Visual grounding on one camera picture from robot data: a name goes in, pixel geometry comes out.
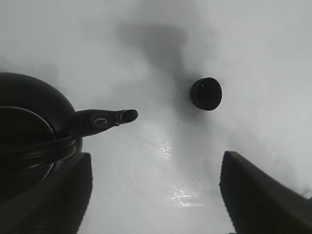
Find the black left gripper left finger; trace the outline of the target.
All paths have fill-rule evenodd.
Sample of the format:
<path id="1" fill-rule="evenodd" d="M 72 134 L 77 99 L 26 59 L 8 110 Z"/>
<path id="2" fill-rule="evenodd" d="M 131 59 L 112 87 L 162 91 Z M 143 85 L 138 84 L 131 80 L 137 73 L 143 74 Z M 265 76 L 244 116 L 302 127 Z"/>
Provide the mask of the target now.
<path id="1" fill-rule="evenodd" d="M 2 234 L 76 234 L 93 188 L 91 156 L 80 153 L 0 206 Z"/>

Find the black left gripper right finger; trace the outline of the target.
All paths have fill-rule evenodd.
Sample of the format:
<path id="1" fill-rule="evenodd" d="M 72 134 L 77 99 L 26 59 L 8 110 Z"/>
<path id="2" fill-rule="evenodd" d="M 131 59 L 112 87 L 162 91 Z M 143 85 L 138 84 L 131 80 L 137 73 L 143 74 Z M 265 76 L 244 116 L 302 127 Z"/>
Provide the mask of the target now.
<path id="1" fill-rule="evenodd" d="M 224 153 L 219 186 L 238 234 L 312 232 L 312 201 L 285 187 L 237 152 Z"/>

